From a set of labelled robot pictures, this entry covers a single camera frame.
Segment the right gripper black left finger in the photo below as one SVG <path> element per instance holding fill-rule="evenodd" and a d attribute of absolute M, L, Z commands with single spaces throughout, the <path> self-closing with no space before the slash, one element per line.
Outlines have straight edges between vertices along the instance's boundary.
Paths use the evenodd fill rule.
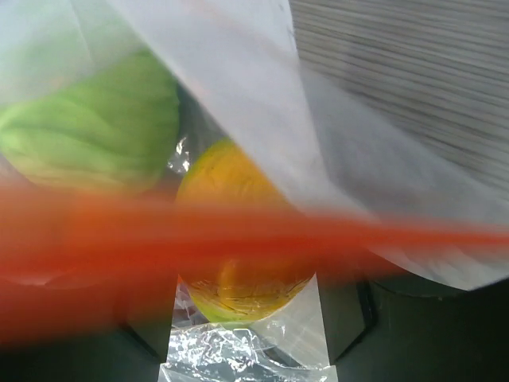
<path fill-rule="evenodd" d="M 2 381 L 156 381 L 166 360 L 177 276 L 162 312 L 108 329 L 1 347 Z"/>

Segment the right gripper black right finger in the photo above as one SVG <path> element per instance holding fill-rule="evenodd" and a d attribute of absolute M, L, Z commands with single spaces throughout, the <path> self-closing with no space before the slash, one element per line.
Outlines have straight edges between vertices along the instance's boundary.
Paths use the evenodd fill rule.
<path fill-rule="evenodd" d="M 340 381 L 508 379 L 506 280 L 473 291 L 416 275 L 317 284 Z"/>

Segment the green fake vegetable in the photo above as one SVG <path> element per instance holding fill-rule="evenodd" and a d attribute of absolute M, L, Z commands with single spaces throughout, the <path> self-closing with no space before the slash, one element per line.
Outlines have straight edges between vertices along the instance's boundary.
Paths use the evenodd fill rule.
<path fill-rule="evenodd" d="M 150 52 L 1 110 L 1 155 L 41 186 L 143 193 L 165 172 L 179 131 L 178 83 Z"/>

